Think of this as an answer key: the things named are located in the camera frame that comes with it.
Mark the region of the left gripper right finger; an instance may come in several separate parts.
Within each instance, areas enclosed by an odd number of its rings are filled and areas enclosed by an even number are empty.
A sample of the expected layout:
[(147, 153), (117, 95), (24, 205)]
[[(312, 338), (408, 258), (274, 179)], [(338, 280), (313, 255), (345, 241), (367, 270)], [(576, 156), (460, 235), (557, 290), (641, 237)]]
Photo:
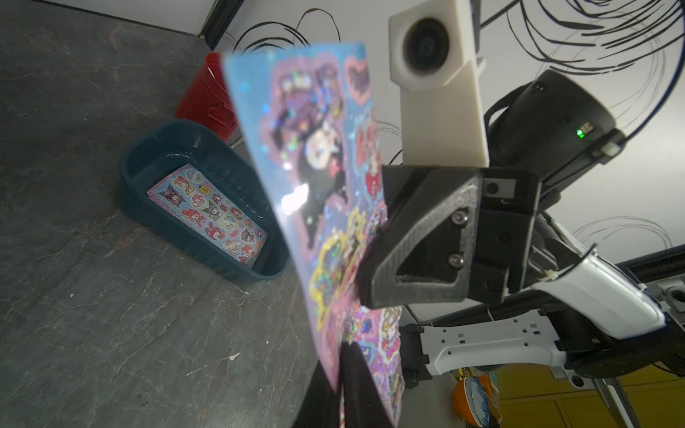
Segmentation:
[(341, 348), (342, 408), (345, 427), (381, 427), (382, 402), (360, 349), (354, 343)]

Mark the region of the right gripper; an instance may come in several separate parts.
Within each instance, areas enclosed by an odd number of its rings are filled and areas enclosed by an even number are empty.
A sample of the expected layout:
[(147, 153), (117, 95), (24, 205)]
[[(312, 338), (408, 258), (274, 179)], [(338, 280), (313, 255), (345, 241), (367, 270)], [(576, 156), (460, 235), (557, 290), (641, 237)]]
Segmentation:
[(503, 302), (524, 284), (540, 180), (530, 171), (388, 166), (388, 220), (360, 262), (370, 309)]

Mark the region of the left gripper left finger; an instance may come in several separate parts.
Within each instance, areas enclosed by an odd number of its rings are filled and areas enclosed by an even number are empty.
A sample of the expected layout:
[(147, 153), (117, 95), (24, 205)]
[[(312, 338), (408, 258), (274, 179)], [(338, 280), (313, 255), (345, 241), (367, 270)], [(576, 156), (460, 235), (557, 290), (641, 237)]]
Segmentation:
[(292, 428), (336, 428), (340, 426), (340, 395), (331, 387), (328, 377), (317, 363), (310, 385)]

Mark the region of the blue glitter sticker sheet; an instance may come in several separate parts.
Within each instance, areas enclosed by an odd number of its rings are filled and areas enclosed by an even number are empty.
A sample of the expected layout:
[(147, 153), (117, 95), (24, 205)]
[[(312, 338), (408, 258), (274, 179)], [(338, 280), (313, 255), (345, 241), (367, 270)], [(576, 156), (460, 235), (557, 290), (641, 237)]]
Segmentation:
[(260, 183), (301, 282), (311, 337), (340, 395), (341, 348), (356, 342), (397, 426), (402, 310), (360, 302), (357, 274), (387, 219), (369, 61), (362, 44), (233, 53), (222, 64)]

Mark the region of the dark teal storage box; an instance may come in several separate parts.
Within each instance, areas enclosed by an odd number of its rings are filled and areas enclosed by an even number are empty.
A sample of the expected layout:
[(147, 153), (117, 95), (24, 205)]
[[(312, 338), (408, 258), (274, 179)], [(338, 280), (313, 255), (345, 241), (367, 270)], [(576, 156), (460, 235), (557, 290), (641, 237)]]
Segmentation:
[(253, 168), (208, 128), (176, 119), (121, 155), (121, 210), (237, 285), (282, 276), (289, 251)]

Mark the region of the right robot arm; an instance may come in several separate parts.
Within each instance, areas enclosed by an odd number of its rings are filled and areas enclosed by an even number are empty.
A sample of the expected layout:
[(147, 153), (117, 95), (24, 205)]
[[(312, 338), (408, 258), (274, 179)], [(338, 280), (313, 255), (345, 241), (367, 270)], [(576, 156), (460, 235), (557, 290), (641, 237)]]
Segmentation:
[(389, 223), (358, 274), (373, 309), (471, 299), (464, 314), (401, 329), (409, 385), (466, 366), (559, 367), (581, 383), (662, 364), (684, 374), (677, 288), (647, 285), (549, 215), (617, 157), (623, 133), (570, 78), (544, 71), (488, 110), (490, 168), (396, 166)]

